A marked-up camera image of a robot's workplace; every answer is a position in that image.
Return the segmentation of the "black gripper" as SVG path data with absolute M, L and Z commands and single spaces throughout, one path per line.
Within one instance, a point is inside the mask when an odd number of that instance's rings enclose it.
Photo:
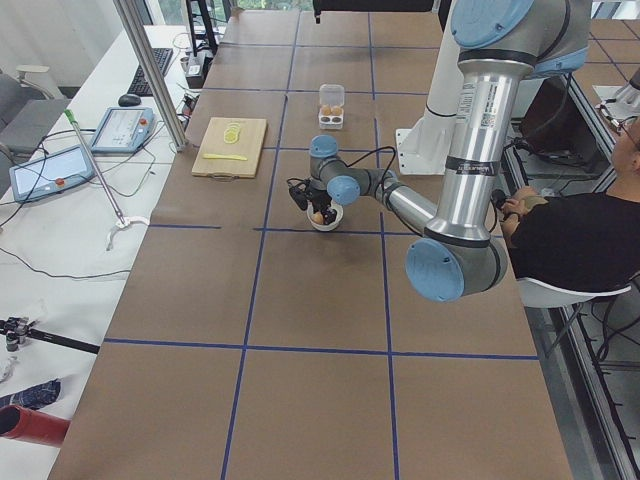
M 324 224 L 331 224 L 336 221 L 337 212 L 334 209 L 330 208 L 332 198 L 326 190 L 312 188 L 308 193 L 308 200 L 312 204 L 314 213 L 318 211 L 324 212 Z

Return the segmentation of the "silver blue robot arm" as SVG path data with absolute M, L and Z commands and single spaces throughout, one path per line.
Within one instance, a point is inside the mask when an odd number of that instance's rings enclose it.
M 336 140 L 313 138 L 308 185 L 321 206 L 346 206 L 361 196 L 378 200 L 421 238 L 408 249 L 405 271 L 423 297 L 454 301 L 491 289 L 508 256 L 485 227 L 519 84 L 558 76 L 586 60 L 588 1 L 457 1 L 448 15 L 461 51 L 452 140 L 438 203 L 382 169 L 353 168 Z

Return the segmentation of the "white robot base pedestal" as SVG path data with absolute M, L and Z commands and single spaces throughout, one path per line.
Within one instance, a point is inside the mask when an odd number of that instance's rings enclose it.
M 423 115 L 411 129 L 396 130 L 403 175 L 441 175 L 455 127 L 463 74 L 457 62 L 460 47 L 445 26 Z

